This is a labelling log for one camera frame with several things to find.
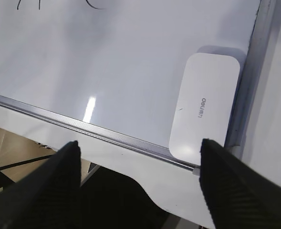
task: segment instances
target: whiteboard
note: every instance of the whiteboard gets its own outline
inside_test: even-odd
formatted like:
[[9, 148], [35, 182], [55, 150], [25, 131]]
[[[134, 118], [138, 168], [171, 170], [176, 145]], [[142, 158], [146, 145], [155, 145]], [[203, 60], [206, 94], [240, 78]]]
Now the whiteboard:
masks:
[[187, 59], [243, 66], [260, 0], [0, 0], [0, 94], [168, 147]]

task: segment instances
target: deli logo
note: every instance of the deli logo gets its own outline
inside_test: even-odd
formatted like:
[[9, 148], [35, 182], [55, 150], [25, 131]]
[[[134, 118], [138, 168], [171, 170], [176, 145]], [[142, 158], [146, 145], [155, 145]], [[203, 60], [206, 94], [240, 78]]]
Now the deli logo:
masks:
[[198, 112], [198, 118], [202, 118], [205, 110], [205, 104], [206, 104], [206, 99], [202, 98], [201, 106], [199, 108]]

